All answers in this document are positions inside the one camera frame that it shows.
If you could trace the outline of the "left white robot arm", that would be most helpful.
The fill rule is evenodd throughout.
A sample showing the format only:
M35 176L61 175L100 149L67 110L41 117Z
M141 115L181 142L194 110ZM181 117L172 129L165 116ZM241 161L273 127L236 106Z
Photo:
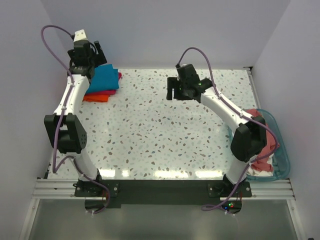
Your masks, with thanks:
M71 160L78 173L75 188L99 196L105 189L99 170L91 161L87 146L87 132L77 114L95 75L95 68L107 63L98 41L76 40L69 50L67 84L61 101L54 113L44 117L44 125L53 147L52 172L66 160Z

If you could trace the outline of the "blue t shirt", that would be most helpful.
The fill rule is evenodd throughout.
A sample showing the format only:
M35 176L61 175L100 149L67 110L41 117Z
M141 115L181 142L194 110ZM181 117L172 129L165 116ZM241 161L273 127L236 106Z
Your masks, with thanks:
M87 94L117 90L119 88L119 70L112 64L100 65L94 69L94 76Z

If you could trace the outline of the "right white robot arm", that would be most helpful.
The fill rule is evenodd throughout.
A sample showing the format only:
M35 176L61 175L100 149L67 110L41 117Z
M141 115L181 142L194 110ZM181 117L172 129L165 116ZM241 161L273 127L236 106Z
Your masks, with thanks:
M249 164L267 145L266 121L252 116L227 99L209 78L200 79L192 64L176 66L177 76L167 78L167 100L195 100L218 115L233 132L233 161L223 176L223 192L230 197L240 190Z

